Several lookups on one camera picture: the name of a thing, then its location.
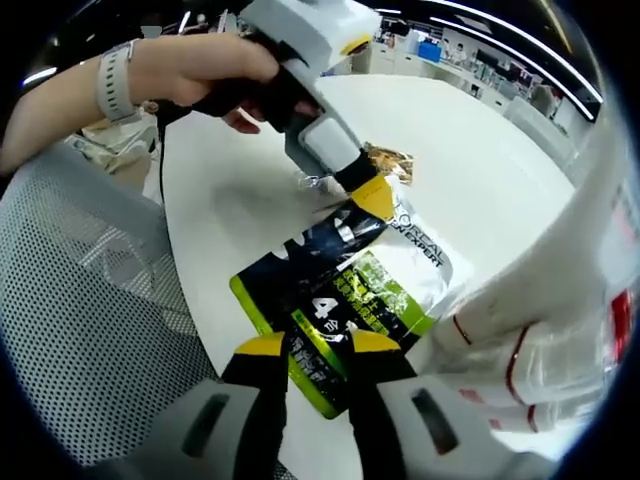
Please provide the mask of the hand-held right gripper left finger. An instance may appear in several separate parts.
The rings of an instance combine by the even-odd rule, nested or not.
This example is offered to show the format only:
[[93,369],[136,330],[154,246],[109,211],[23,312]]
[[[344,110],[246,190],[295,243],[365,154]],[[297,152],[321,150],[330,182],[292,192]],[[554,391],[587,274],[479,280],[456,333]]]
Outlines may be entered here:
[[286,424],[285,334],[241,344],[220,381],[206,380],[156,419],[127,459],[135,479],[270,479]]

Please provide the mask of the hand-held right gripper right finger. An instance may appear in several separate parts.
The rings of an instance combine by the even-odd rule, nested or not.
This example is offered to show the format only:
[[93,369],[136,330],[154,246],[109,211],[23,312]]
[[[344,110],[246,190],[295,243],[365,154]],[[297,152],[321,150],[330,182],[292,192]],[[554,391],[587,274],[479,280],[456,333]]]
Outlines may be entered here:
[[350,332],[349,420],[365,479],[501,479],[505,448],[455,392],[419,376],[391,338]]

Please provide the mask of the person's left hand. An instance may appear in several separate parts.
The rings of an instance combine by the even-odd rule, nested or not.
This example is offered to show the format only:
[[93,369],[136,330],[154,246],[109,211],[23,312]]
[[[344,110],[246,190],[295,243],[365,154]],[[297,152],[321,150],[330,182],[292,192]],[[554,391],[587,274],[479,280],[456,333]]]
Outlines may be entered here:
[[135,43],[128,66],[129,98],[191,106],[224,79],[266,83],[278,73],[264,47],[233,33],[161,36]]

